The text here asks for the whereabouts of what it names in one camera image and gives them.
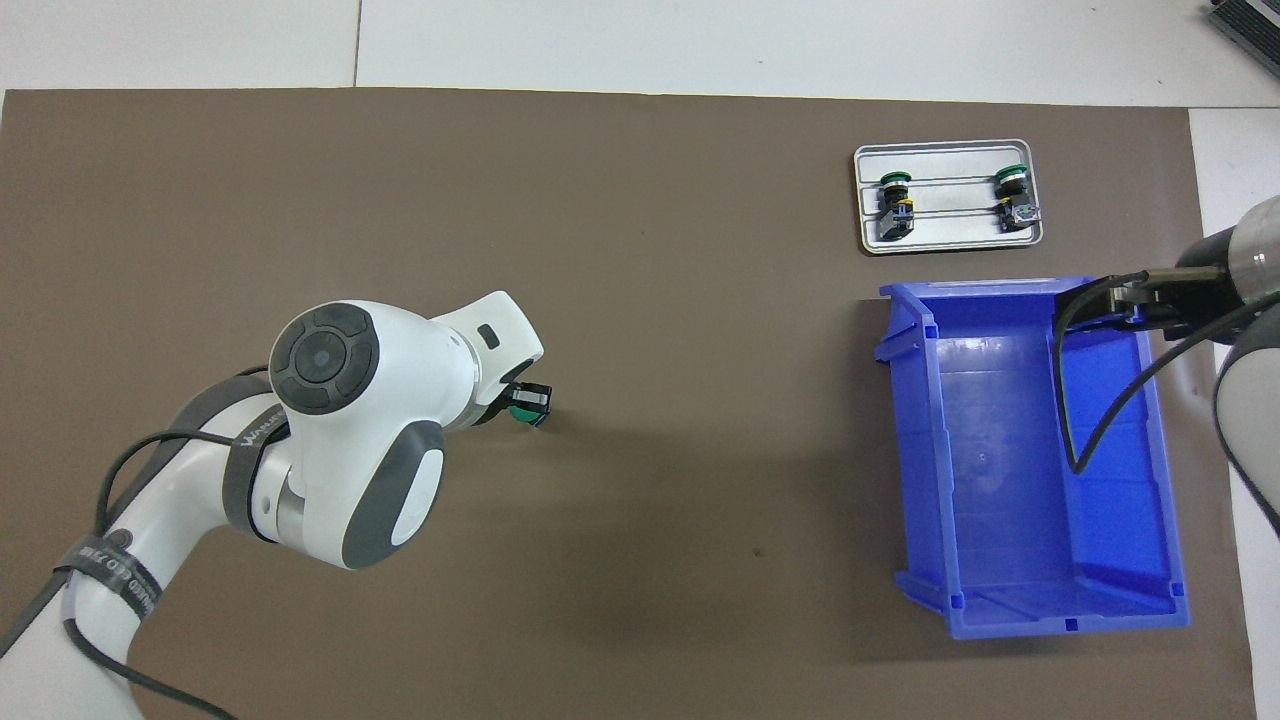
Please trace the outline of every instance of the metal tray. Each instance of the metal tray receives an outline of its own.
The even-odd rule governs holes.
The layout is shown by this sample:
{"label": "metal tray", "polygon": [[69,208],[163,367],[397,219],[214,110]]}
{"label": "metal tray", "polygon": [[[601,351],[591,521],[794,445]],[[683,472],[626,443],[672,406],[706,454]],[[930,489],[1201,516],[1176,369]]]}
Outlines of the metal tray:
{"label": "metal tray", "polygon": [[[1044,236],[1043,220],[1019,231],[1001,232],[995,210],[995,174],[1018,163],[1027,165],[1028,184],[1039,204],[1032,151],[1021,140],[859,147],[854,152],[854,192],[863,247],[874,255],[890,255],[1036,245]],[[911,174],[915,229],[900,240],[883,241],[876,227],[881,209],[879,179],[895,170]]]}

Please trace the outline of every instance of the brown table surface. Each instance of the brown table surface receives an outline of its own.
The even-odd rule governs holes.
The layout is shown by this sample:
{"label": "brown table surface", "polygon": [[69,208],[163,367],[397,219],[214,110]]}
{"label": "brown table surface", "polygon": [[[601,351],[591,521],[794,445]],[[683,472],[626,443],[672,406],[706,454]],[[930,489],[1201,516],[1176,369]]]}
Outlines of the brown table surface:
{"label": "brown table surface", "polygon": [[[296,313],[504,288],[547,346],[541,429],[451,437],[430,521],[367,571],[211,533],[131,661],[244,717],[1252,716],[1203,348],[1161,379],[1190,628],[956,642],[892,582],[877,288],[1172,263],[1199,237],[1184,110],[10,91],[3,127],[5,625],[108,462]],[[858,146],[1002,137],[1043,242],[861,252]]]}

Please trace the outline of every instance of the blue plastic bin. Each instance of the blue plastic bin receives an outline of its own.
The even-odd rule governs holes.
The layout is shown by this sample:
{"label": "blue plastic bin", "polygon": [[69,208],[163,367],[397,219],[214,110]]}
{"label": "blue plastic bin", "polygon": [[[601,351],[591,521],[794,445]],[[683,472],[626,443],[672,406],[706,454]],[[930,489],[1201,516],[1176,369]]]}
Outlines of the blue plastic bin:
{"label": "blue plastic bin", "polygon": [[[881,288],[893,305],[876,359],[893,378],[906,515],[896,583],[956,639],[1190,623],[1155,384],[1083,475],[1061,446],[1053,295],[1088,279]],[[1078,445],[1149,363],[1140,333],[1068,338]]]}

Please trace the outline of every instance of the black velcro strap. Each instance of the black velcro strap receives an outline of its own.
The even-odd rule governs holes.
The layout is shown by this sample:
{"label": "black velcro strap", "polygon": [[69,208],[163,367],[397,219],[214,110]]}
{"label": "black velcro strap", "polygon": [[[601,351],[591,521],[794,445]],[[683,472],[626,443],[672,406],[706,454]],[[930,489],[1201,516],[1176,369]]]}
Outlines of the black velcro strap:
{"label": "black velcro strap", "polygon": [[223,471],[223,511],[227,512],[227,520],[237,530],[266,542],[274,541],[262,537],[253,527],[253,478],[268,443],[288,434],[289,421],[284,407],[268,407],[232,442],[230,452],[227,454],[227,469]]}
{"label": "black velcro strap", "polygon": [[97,536],[84,536],[72,546],[54,569],[64,568],[102,583],[133,609],[138,620],[146,620],[151,615],[164,593],[164,588],[137,557]]}

